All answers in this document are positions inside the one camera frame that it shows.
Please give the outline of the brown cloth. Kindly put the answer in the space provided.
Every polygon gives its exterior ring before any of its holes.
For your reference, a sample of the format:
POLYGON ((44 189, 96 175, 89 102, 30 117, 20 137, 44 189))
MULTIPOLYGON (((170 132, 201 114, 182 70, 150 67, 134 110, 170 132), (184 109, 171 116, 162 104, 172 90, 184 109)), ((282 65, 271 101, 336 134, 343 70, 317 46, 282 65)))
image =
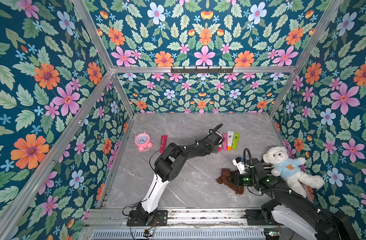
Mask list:
POLYGON ((244 186, 236 186, 233 184, 233 180, 235 180, 236 174, 239 174, 239 171, 231 171, 230 169, 221 169, 221 176, 216 179, 218 184, 224 184, 225 186, 232 189, 236 195, 244 194, 244 186))

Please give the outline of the magenta toothpaste tube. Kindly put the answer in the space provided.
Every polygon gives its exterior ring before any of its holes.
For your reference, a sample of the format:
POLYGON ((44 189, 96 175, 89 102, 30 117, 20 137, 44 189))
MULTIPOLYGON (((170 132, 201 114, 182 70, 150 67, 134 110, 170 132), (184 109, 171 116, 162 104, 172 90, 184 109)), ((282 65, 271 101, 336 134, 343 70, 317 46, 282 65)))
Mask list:
POLYGON ((160 153, 163 153, 164 150, 166 149, 167 139, 168 139, 168 135, 161 136, 160 153))

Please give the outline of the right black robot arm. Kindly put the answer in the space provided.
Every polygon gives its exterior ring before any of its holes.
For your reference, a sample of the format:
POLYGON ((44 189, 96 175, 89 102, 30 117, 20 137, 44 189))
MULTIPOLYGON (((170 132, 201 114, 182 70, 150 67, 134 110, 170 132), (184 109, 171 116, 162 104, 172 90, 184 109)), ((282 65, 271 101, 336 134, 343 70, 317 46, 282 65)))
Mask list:
POLYGON ((258 217, 267 224, 287 226, 307 240, 356 240, 358 238, 348 216, 332 213, 316 206, 291 190, 280 177, 267 174, 260 161, 247 164, 233 160, 237 171, 230 181, 236 187, 253 187, 271 200, 263 204, 258 217))

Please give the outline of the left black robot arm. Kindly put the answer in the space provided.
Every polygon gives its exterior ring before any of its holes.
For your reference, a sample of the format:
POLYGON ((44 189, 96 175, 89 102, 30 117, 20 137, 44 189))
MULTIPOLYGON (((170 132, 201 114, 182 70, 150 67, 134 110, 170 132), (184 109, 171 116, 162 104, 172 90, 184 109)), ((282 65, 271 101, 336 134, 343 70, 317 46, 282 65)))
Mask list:
POLYGON ((218 153, 218 146, 224 140, 217 130, 211 129, 206 137, 191 145, 169 144, 155 162, 154 178, 146 196, 136 206, 135 213, 140 220, 146 225, 153 220, 163 192, 180 174, 187 160, 218 153))

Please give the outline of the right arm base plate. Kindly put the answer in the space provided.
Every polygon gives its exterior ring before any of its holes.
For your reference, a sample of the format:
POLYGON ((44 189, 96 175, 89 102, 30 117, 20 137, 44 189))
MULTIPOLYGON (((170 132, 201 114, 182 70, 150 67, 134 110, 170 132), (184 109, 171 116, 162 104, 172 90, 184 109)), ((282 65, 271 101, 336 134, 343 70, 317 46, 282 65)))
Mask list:
POLYGON ((244 218, 251 224, 271 225, 272 219, 268 210, 245 210, 244 218))

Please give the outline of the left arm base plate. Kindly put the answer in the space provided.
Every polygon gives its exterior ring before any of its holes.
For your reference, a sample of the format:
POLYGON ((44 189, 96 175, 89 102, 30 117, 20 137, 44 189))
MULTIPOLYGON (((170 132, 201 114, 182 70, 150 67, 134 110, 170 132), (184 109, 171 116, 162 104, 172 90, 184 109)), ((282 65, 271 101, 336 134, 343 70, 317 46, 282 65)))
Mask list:
POLYGON ((127 221, 128 227, 152 227, 152 226, 167 226, 168 221, 167 210, 156 210, 149 214, 141 210, 130 211, 130 216, 127 221))

